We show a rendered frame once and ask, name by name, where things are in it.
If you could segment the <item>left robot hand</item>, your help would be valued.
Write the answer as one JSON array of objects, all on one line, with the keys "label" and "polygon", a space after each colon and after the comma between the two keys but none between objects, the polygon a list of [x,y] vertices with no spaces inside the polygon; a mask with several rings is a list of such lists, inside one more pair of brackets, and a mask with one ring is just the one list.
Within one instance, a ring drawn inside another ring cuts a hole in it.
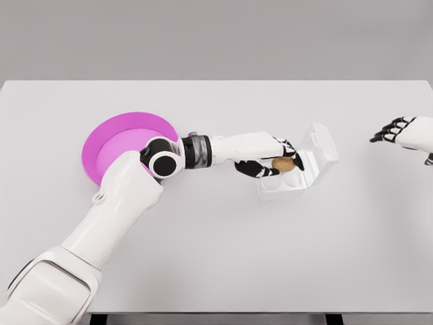
[{"label": "left robot hand", "polygon": [[263,178],[282,173],[281,169],[266,167],[260,159],[291,158],[294,165],[304,171],[304,163],[293,145],[284,138],[273,137],[266,132],[247,133],[241,136],[235,151],[235,169],[249,177]]}]

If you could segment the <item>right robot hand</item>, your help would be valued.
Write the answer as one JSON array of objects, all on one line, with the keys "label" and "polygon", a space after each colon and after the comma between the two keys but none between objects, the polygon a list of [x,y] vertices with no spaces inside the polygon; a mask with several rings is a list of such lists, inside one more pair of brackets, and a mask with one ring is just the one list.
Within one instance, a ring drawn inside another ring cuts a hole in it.
[{"label": "right robot hand", "polygon": [[369,141],[388,142],[408,150],[426,152],[428,157],[424,164],[433,166],[433,117],[398,117],[383,126]]}]

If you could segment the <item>brown egg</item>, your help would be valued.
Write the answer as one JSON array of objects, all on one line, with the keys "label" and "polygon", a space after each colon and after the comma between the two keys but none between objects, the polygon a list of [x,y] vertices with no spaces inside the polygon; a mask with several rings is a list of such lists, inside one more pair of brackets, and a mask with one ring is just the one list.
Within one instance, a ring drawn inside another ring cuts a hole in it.
[{"label": "brown egg", "polygon": [[277,169],[280,173],[290,172],[296,167],[294,160],[291,157],[284,156],[275,157],[271,162],[271,166],[274,169]]}]

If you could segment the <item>clear plastic egg box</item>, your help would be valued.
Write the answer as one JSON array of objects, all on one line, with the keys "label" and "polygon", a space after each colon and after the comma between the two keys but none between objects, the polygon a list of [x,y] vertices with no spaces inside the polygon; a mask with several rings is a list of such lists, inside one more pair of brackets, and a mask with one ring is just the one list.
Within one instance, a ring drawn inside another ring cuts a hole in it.
[{"label": "clear plastic egg box", "polygon": [[258,197],[261,201],[295,198],[309,188],[320,185],[340,160],[329,129],[318,122],[311,123],[296,147],[304,170],[294,168],[277,176],[256,180]]}]

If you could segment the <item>pink round plate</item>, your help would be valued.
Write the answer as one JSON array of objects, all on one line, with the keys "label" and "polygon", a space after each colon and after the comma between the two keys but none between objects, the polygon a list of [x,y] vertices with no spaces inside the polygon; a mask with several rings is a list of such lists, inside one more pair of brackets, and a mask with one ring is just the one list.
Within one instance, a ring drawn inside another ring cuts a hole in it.
[{"label": "pink round plate", "polygon": [[141,151],[155,137],[173,142],[179,139],[175,128],[162,117],[148,112],[116,115],[97,126],[83,146],[82,165],[97,185],[111,164],[123,153]]}]

